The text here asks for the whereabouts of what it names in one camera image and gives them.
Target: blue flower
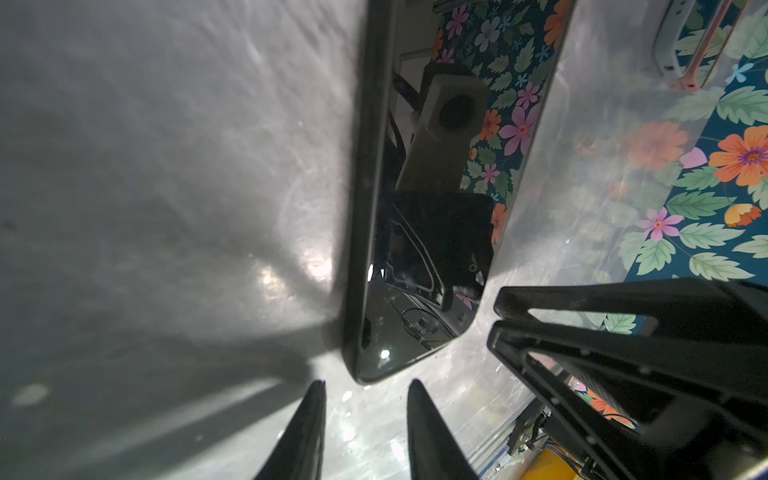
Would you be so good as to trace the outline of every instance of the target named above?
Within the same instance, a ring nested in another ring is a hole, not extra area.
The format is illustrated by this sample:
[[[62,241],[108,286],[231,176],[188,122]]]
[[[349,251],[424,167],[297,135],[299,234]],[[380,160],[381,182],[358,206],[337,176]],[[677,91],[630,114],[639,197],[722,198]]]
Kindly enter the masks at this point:
[[[500,23],[498,25],[498,27],[502,31],[507,31],[507,28],[511,27],[511,26],[512,26],[512,17],[511,16],[506,16],[506,17],[502,18],[502,23]]]
[[[518,80],[515,82],[515,85],[520,88],[523,88],[527,83],[528,83],[528,74],[524,73],[522,75],[518,75]]]
[[[727,84],[730,85],[730,82],[732,82],[734,78],[739,83],[741,83],[741,84],[744,83],[746,81],[746,75],[744,74],[744,72],[749,70],[750,68],[752,68],[754,66],[755,66],[754,63],[747,63],[747,64],[744,64],[742,66],[734,65],[733,66],[733,73],[730,74],[730,76],[726,80]]]
[[[549,45],[542,45],[541,50],[539,51],[539,53],[536,54],[535,57],[539,61],[539,63],[549,58]]]

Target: flower center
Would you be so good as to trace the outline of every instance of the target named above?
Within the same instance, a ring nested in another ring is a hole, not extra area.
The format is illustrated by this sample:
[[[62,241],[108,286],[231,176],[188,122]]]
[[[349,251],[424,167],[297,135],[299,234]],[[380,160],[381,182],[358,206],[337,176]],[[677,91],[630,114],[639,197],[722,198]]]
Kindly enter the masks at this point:
[[[762,148],[753,148],[739,156],[739,162],[741,162],[742,165],[761,164],[766,159],[768,159],[768,152]]]

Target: white flower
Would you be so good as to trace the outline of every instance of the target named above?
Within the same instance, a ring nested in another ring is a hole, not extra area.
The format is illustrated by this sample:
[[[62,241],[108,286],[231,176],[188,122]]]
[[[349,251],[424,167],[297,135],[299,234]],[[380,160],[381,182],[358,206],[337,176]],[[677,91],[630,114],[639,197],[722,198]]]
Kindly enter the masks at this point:
[[[498,40],[498,36],[501,34],[498,27],[498,23],[501,21],[499,17],[493,19],[493,22],[486,20],[480,25],[480,35],[475,38],[475,46],[480,45],[480,51],[488,50],[488,44]]]

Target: yellow object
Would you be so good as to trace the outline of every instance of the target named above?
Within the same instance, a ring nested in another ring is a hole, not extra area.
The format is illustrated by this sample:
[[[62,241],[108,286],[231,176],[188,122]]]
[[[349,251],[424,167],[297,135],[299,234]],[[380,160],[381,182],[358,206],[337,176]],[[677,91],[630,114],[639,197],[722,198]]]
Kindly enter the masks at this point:
[[[576,473],[549,450],[544,450],[531,464],[521,480],[573,480],[578,478]]]

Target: gray metallic surface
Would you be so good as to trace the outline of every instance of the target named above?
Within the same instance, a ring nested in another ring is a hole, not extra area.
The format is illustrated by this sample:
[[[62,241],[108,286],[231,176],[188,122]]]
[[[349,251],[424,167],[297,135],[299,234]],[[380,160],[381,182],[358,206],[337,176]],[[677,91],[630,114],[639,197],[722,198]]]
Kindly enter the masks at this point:
[[[627,167],[569,154],[566,122],[612,144],[631,106],[599,99],[656,78],[635,59],[663,3],[577,3],[480,314],[363,388],[335,320],[365,5],[4,2],[0,476],[252,478],[315,378],[324,478],[409,477],[414,376],[472,459],[530,398],[485,348],[498,288],[594,281],[584,236]]]

